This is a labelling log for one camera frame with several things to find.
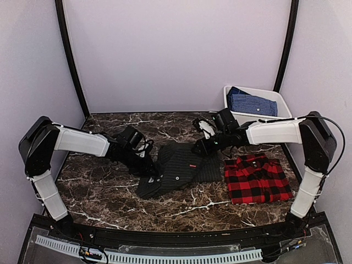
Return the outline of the black pinstriped long sleeve shirt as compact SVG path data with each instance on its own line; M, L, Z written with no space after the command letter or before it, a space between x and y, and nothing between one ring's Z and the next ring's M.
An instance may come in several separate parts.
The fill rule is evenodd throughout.
M201 157L192 152L190 142L170 142L162 145L155 162L158 174L142 177L136 195L141 199L157 198L190 183L209 183L222 180L217 153Z

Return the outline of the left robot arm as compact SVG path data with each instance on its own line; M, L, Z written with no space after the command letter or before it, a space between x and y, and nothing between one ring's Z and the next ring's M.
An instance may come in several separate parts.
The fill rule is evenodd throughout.
M66 240L78 234L75 224L52 176L55 153L78 153L121 163L136 177L155 177L158 172L150 155L153 141L128 125L118 134L94 133L53 122L41 116L18 143L27 180L31 182L37 199L57 222L56 231Z

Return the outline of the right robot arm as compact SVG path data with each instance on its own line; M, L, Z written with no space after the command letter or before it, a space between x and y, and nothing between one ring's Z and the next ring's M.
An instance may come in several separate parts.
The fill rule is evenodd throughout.
M293 217L283 223L280 230L287 239L295 237L302 229L300 219L307 216L321 195L331 170L336 166L333 159L337 139L329 128L332 120L312 111L301 117L259 118L239 122L225 108L214 113L210 120L196 118L192 124L203 134L192 147L193 153L200 156L209 156L229 147L263 144L300 146L304 173L289 211Z

